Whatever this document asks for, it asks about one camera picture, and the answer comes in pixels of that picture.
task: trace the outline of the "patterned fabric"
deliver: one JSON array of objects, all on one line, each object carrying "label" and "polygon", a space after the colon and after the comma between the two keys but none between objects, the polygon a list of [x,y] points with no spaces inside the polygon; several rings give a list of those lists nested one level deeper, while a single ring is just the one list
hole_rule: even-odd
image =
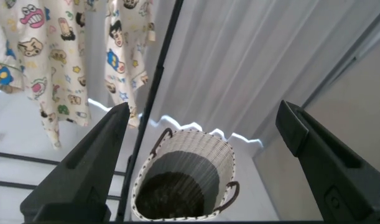
[{"label": "patterned fabric", "polygon": [[105,84],[115,105],[128,102],[129,125],[137,127],[134,92],[148,81],[143,53],[155,41],[152,0],[109,0],[106,15]]},{"label": "patterned fabric", "polygon": [[85,10],[97,0],[0,0],[0,89],[24,89],[60,147],[58,121],[90,119],[84,68]]}]

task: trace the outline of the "basket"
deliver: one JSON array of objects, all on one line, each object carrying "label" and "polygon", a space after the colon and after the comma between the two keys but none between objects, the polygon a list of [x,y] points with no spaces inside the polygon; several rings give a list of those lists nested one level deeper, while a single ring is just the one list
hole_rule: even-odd
[{"label": "basket", "polygon": [[197,130],[167,128],[136,178],[132,213],[142,221],[215,218],[239,195],[234,175],[235,155],[227,142]]}]

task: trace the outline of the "brown basket bottom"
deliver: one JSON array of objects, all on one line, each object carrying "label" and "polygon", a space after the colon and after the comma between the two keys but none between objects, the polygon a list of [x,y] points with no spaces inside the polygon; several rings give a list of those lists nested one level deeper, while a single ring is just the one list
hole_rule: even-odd
[{"label": "brown basket bottom", "polygon": [[200,186],[187,174],[166,172],[141,185],[136,199],[138,211],[149,219],[198,217],[203,214]]}]

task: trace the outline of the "gray wall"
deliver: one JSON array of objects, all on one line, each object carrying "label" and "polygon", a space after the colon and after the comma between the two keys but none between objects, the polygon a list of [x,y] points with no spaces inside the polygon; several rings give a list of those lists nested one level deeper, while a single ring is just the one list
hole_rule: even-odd
[{"label": "gray wall", "polygon": [[[307,111],[380,171],[380,43]],[[302,168],[279,137],[254,162],[281,220],[321,220]]]}]

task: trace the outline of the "brown basket handle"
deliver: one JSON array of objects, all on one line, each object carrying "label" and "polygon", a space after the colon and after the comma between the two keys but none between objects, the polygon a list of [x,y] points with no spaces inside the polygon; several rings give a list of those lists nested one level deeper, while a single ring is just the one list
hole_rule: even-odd
[{"label": "brown basket handle", "polygon": [[235,186],[235,192],[234,192],[234,195],[232,198],[230,198],[224,205],[220,206],[220,207],[217,207],[213,210],[213,212],[215,211],[220,211],[222,212],[223,210],[225,210],[226,208],[228,208],[232,203],[235,202],[235,200],[237,199],[238,195],[239,195],[239,183],[238,181],[231,181],[227,184],[227,187],[231,187],[233,188]]},{"label": "brown basket handle", "polygon": [[155,143],[155,146],[151,149],[150,155],[152,154],[152,158],[155,158],[157,156],[157,148],[160,145],[160,142],[163,140],[165,137],[166,133],[170,134],[170,137],[173,137],[173,132],[170,128],[165,129],[165,131],[160,135],[158,141]]}]

